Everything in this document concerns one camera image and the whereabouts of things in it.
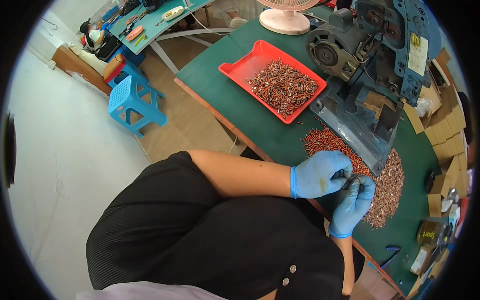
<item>white shirt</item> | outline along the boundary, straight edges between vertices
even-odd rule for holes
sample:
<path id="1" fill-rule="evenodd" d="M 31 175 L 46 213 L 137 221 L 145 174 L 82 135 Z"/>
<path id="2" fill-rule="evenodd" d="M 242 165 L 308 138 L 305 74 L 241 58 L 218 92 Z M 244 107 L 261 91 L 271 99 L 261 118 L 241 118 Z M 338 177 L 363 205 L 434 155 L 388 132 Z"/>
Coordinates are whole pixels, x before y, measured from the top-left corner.
<path id="1" fill-rule="evenodd" d="M 100 46 L 102 46 L 102 44 L 97 44 L 96 42 L 98 41 L 98 39 L 100 38 L 100 36 L 102 35 L 102 32 L 100 30 L 92 30 L 88 36 L 90 37 L 90 39 L 93 41 L 93 50 L 97 50 L 98 48 L 100 48 Z"/>
<path id="2" fill-rule="evenodd" d="M 77 293 L 77 300 L 226 300 L 194 286 L 172 286 L 148 281 L 117 283 L 103 290 Z"/>

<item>black cap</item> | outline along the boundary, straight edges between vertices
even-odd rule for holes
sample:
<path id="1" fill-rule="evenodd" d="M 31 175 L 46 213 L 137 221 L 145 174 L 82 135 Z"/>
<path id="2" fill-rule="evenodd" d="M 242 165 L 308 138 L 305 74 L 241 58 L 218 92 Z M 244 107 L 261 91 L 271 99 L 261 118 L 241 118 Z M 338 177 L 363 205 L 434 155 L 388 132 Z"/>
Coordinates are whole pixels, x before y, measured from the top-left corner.
<path id="1" fill-rule="evenodd" d="M 83 22 L 82 25 L 80 25 L 80 32 L 81 33 L 88 33 L 88 24 L 90 23 L 90 18 L 88 18 L 88 21 Z"/>

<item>white sneaker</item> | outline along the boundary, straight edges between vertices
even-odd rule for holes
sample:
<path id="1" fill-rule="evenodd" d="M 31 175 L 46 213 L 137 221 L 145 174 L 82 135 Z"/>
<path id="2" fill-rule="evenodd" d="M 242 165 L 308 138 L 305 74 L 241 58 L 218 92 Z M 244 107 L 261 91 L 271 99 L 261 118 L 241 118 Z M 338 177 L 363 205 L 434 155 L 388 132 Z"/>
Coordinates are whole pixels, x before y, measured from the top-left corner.
<path id="1" fill-rule="evenodd" d="M 242 26 L 243 24 L 247 23 L 248 20 L 245 20 L 245 19 L 242 19 L 242 18 L 233 18 L 231 21 L 230 21 L 230 28 L 239 28 L 240 26 Z"/>

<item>pink desk fan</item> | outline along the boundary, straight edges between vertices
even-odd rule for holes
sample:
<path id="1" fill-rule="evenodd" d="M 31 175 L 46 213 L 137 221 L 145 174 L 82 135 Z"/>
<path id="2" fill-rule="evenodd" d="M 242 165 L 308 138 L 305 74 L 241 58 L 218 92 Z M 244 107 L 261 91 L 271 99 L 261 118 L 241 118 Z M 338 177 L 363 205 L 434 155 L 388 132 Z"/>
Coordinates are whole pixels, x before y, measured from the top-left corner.
<path id="1" fill-rule="evenodd" d="M 270 7 L 260 14 L 260 24 L 268 30 L 285 34 L 301 35 L 309 31 L 308 18 L 298 11 L 309 9 L 319 0 L 257 0 Z"/>

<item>red plastic tray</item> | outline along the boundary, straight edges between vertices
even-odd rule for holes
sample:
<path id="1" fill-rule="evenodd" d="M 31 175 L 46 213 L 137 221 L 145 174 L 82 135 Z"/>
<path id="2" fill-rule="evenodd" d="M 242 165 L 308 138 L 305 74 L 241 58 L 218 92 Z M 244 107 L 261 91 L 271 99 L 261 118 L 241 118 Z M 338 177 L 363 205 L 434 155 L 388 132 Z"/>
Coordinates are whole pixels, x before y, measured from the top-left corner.
<path id="1" fill-rule="evenodd" d="M 314 79 L 318 85 L 315 94 L 313 94 L 310 99 L 308 99 L 305 103 L 302 104 L 302 106 L 295 110 L 293 114 L 287 116 L 286 119 L 284 119 L 282 115 L 276 112 L 276 110 L 273 110 L 263 100 L 261 100 L 257 95 L 255 95 L 252 92 L 252 86 L 245 81 L 246 78 L 253 78 L 255 72 L 259 72 L 260 70 L 265 69 L 267 63 L 269 63 L 270 60 L 277 60 L 279 57 L 283 63 L 289 64 L 291 67 Z M 272 113 L 274 113 L 285 124 L 292 123 L 298 117 L 298 115 L 315 99 L 315 97 L 317 97 L 318 94 L 327 86 L 325 80 L 320 78 L 312 70 L 302 65 L 298 60 L 294 59 L 287 53 L 268 44 L 263 40 L 256 41 L 253 45 L 253 50 L 249 54 L 242 57 L 236 63 L 223 63 L 218 67 L 218 69 L 228 78 L 236 82 L 239 86 L 243 87 L 247 92 L 250 93 L 250 95 L 260 101 L 260 103 L 262 103 L 266 108 L 268 108 Z"/>

